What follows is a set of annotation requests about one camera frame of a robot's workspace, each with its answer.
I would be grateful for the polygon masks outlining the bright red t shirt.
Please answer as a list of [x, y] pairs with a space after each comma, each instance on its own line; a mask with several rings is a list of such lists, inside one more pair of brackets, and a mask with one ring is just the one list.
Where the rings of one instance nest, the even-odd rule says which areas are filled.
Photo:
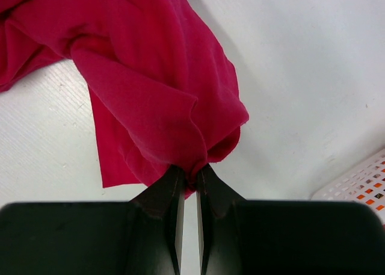
[[187, 0], [1, 0], [1, 91], [62, 59], [88, 85], [104, 187], [149, 186], [176, 165], [191, 194], [249, 118], [233, 64]]

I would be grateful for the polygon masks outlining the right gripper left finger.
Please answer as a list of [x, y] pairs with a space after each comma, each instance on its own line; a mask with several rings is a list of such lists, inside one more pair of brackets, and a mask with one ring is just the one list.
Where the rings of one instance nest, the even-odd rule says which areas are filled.
[[1, 209], [2, 274], [179, 274], [184, 172], [129, 201], [19, 202]]

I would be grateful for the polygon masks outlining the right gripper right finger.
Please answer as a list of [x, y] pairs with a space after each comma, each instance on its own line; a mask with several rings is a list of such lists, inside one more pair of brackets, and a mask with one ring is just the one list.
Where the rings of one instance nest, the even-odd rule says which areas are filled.
[[353, 202], [247, 200], [197, 173], [202, 274], [383, 274], [384, 229]]

